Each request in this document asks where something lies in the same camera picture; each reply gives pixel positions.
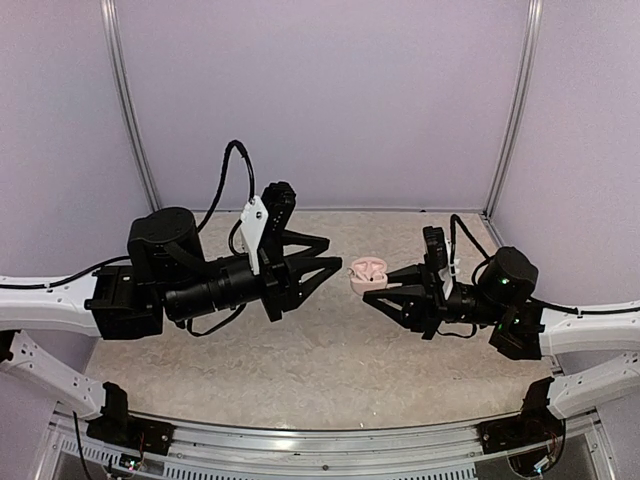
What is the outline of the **pink round charging case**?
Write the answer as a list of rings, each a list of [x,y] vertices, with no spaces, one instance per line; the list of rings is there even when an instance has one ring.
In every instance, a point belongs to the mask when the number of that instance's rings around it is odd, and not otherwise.
[[[359,296],[366,292],[385,289],[388,286],[387,263],[377,257],[361,257],[348,268],[352,291]]]

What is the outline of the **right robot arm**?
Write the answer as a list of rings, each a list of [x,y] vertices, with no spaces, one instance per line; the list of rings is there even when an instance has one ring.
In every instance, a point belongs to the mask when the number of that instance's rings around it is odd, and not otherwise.
[[[423,262],[389,272],[364,257],[349,268],[353,291],[369,306],[425,340],[442,324],[491,328],[489,343],[514,361],[556,359],[572,352],[615,351],[617,357],[571,375],[532,383],[511,433],[535,442],[551,424],[639,390],[639,306],[554,305],[532,298],[538,269],[514,247],[501,247],[478,265],[469,284],[454,261],[430,247]]]

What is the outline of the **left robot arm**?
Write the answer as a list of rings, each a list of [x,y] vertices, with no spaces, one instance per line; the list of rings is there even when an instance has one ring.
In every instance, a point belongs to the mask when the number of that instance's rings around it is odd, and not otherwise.
[[[103,340],[139,340],[166,322],[186,331],[196,318],[224,312],[227,322],[258,301],[271,321],[297,309],[342,265],[328,239],[290,231],[288,209],[245,211],[244,250],[208,261],[193,214],[171,207],[133,222],[123,257],[66,278],[1,288],[1,369],[49,391],[121,445],[140,434],[126,392],[92,380],[41,350],[34,330],[62,330]]]

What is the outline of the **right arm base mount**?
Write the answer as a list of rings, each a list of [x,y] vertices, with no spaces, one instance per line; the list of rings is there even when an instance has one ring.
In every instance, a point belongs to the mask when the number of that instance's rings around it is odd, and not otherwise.
[[[497,420],[483,421],[477,425],[484,454],[550,441],[566,433],[566,422],[558,419],[549,410],[548,394],[553,382],[552,377],[533,382],[518,413]]]

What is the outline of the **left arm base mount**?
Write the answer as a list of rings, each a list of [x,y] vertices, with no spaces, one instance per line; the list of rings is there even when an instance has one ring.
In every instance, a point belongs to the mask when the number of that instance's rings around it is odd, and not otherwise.
[[[87,435],[105,443],[167,456],[176,427],[168,422],[134,416],[128,395],[117,384],[103,384],[105,400],[99,416],[87,422]]]

